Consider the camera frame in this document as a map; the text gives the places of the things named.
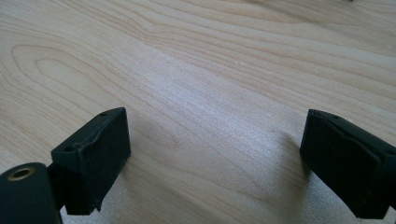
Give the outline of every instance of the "wooden table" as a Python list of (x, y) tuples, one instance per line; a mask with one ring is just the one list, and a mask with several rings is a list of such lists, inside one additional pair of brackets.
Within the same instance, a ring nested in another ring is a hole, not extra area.
[(3, 0), (0, 172), (124, 106), (133, 155), (64, 223), (356, 219), (299, 146), (308, 108), (396, 145), (394, 0)]

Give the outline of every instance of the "light wood tabletop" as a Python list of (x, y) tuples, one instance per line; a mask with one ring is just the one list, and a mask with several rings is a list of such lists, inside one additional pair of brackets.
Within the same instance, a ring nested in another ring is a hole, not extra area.
[(124, 106), (133, 153), (68, 223), (357, 219), (300, 158), (306, 113), (396, 146), (394, 0), (2, 0), (0, 172)]

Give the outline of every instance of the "black plastic part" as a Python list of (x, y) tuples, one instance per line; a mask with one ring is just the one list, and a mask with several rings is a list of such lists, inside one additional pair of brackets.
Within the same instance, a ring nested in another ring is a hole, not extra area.
[(0, 223), (62, 223), (44, 164), (26, 163), (0, 175)]
[(70, 215), (89, 215), (101, 204), (131, 154), (125, 108), (96, 116), (51, 151), (58, 204)]
[(356, 217), (383, 218), (396, 202), (396, 148), (333, 114), (310, 109), (303, 161)]

